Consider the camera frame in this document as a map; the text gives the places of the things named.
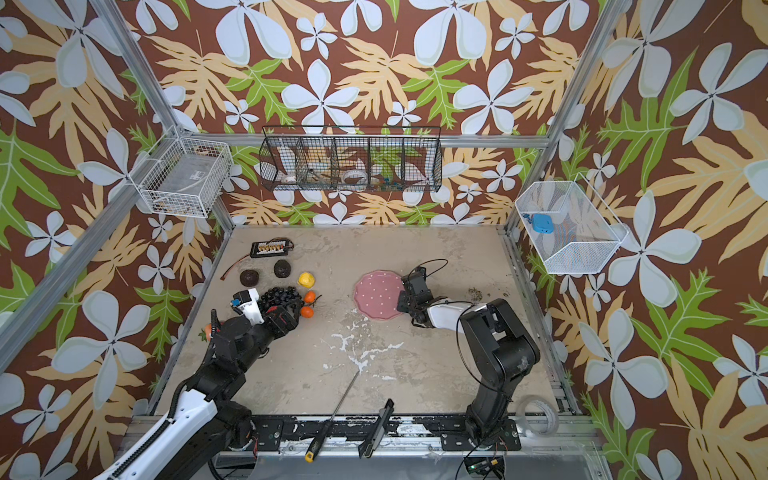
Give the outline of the pink dotted plate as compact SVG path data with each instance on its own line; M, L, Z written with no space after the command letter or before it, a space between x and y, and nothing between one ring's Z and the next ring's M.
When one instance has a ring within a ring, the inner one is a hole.
M401 314L397 306L403 291L399 274L389 270L375 270L363 275L355 284L353 300L365 317L391 320Z

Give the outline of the yellow pear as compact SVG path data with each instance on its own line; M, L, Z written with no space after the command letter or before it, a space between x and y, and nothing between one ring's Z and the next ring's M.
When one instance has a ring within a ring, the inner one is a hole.
M302 272L297 283L304 288L311 289L316 284L316 278L310 272Z

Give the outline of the dark avocado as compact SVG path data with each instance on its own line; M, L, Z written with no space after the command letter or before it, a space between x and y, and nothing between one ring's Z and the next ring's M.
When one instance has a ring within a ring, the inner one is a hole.
M288 278L292 273L292 266L287 260L278 260L273 267L274 275L279 279Z

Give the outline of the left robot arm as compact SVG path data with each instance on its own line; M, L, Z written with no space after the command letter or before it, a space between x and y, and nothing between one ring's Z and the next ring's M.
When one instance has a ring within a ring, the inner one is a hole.
M196 372L175 389L168 412L100 479L190 479L217 454L251 441L251 410L234 401L246 373L270 344L299 325L303 302L273 306L261 323L240 315L221 322Z

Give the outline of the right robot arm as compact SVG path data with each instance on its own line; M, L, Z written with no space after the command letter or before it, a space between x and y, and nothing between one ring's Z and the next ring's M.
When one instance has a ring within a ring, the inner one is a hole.
M517 386L541 358L540 350L518 315L504 299L473 303L435 297L425 267L401 278L397 310L419 328L449 329L463 335L475 368L470 376L478 392L465 414L467 435L475 446L511 435L508 407Z

